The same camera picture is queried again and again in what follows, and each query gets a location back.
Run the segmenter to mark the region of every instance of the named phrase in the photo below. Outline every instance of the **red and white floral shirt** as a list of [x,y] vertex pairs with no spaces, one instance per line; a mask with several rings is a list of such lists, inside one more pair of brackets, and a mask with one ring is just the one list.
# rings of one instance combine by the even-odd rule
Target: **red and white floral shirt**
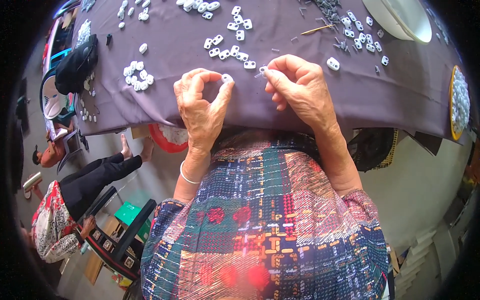
[[47,263],[69,258],[81,247],[75,230],[77,224],[65,206],[58,182],[54,181],[32,218],[38,255]]

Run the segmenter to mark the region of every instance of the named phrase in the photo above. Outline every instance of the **wooden stick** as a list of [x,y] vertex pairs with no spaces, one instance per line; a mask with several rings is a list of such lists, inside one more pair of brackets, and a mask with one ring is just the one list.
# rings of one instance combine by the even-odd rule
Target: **wooden stick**
[[331,24],[331,25],[315,28],[315,29],[312,29],[312,30],[309,30],[309,31],[305,31],[304,33],[301,33],[300,35],[305,35],[305,34],[312,33],[312,32],[315,32],[317,30],[324,29],[324,28],[327,28],[327,27],[332,27],[332,26],[335,26],[335,24]]

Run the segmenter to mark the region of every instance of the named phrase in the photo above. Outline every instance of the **tile floor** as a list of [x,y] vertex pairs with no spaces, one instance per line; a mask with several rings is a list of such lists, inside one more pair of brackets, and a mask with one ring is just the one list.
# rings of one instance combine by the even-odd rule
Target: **tile floor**
[[[30,132],[24,139],[23,180],[30,174],[41,171],[43,182],[40,183],[40,189],[45,192],[51,181],[75,172],[78,166],[67,164],[57,176],[56,167],[41,168],[35,166],[31,160],[31,153],[36,144],[42,151],[47,147],[38,100],[42,51],[43,43],[39,43],[24,73],[28,81],[27,97],[31,98],[31,102],[28,105]],[[142,148],[141,141],[133,140],[129,130],[125,135],[134,155],[139,153]],[[84,151],[82,165],[112,155],[121,149],[118,134],[92,136],[87,139],[90,151]],[[470,144],[459,146],[444,140],[438,155],[431,156],[407,137],[397,146],[394,162],[390,167],[360,174],[365,191],[378,206],[388,243],[396,248],[406,247],[415,234],[435,227],[456,193],[470,147]],[[138,171],[114,183],[120,197],[109,203],[101,215],[112,214],[124,201],[143,206],[149,198],[160,202],[171,197],[185,154],[185,152],[168,154],[155,147],[151,162],[145,163]],[[20,219],[24,224],[29,224],[39,200],[33,196],[32,200],[27,201],[19,193],[17,204]],[[83,270],[87,257],[88,255],[77,253],[69,260],[58,292],[71,300],[121,299],[123,291],[116,287],[110,278],[111,273],[106,269],[102,270],[94,286],[84,277]]]

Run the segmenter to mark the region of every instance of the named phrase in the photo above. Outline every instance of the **purple tablecloth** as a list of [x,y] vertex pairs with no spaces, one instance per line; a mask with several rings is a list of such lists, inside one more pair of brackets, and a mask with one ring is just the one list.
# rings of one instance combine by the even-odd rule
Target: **purple tablecloth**
[[[345,38],[342,24],[338,25],[340,32],[324,29],[313,35],[300,35],[323,25],[315,21],[322,13],[313,2],[305,5],[294,0],[221,0],[213,18],[205,20],[195,10],[186,13],[174,0],[152,0],[146,22],[138,20],[143,9],[133,2],[129,0],[125,9],[133,6],[135,11],[132,16],[125,13],[123,29],[118,28],[117,17],[121,1],[97,1],[89,12],[77,16],[74,42],[85,19],[92,21],[91,33],[99,38],[99,62],[91,83],[96,97],[84,93],[83,99],[90,114],[96,113],[93,105],[100,113],[96,113],[97,123],[80,119],[82,134],[100,134],[153,122],[182,127],[173,84],[183,73],[199,67],[228,73],[236,82],[226,125],[307,132],[307,126],[290,108],[276,111],[271,95],[264,91],[266,79],[254,78],[258,68],[246,70],[233,57],[225,60],[209,57],[203,48],[205,39],[221,34],[224,40],[217,46],[220,50],[238,45],[258,67],[287,53],[321,65],[342,129],[396,127],[451,139],[448,88],[453,66],[462,66],[452,43],[446,45],[443,39],[437,39],[435,34],[440,31],[433,20],[432,40],[426,46],[396,39],[387,32],[380,39],[376,34],[380,26],[375,21],[371,27],[365,22],[369,14],[363,3],[342,0],[339,15],[352,10],[363,23],[364,33],[372,34],[383,48],[373,54],[364,46],[356,53],[351,47],[353,40],[347,38],[350,47],[347,53],[332,46],[335,36],[340,40]],[[233,21],[231,10],[235,5],[240,5],[242,17],[250,18],[253,23],[253,29],[245,30],[244,41],[237,41],[235,31],[227,29],[227,23]],[[307,7],[305,18],[300,15],[300,6]],[[106,46],[109,33],[113,39]],[[298,40],[291,42],[295,36]],[[138,50],[142,43],[148,44],[143,55]],[[386,67],[381,64],[383,55],[390,59]],[[327,68],[329,57],[340,62],[339,71]],[[132,85],[125,83],[123,68],[132,60],[143,61],[147,72],[155,78],[146,91],[135,92]],[[380,67],[380,73],[375,72],[375,65]],[[220,83],[208,84],[204,98],[213,100]]]

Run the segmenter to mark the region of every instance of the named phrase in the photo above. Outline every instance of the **seated person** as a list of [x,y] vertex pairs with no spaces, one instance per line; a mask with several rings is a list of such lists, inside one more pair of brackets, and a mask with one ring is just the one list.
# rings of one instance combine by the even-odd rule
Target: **seated person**
[[[68,133],[73,131],[73,122],[70,121],[70,126],[65,127],[60,123],[53,124],[55,129],[66,129]],[[46,135],[48,148],[45,150],[44,153],[37,151],[38,146],[35,145],[35,150],[33,151],[32,160],[35,165],[41,164],[43,168],[51,168],[56,165],[59,161],[63,159],[65,156],[65,146],[63,145],[63,140],[59,140],[58,142],[52,141],[50,139],[50,129],[47,130]]]
[[313,135],[221,133],[234,83],[212,103],[202,98],[204,84],[221,74],[196,69],[174,84],[189,148],[173,198],[154,213],[144,299],[382,298],[388,260],[377,207],[362,189],[322,68],[285,55],[264,74],[277,110],[289,105]]
[[25,242],[35,248],[40,258],[54,263],[70,257],[80,249],[83,240],[95,228],[95,218],[84,220],[78,234],[78,220],[92,206],[103,188],[142,166],[152,158],[154,143],[151,137],[144,139],[142,152],[133,156],[125,135],[121,135],[122,151],[113,156],[97,159],[76,173],[60,181],[53,181],[42,195],[38,187],[33,189],[41,199],[32,218],[32,230],[22,228]]

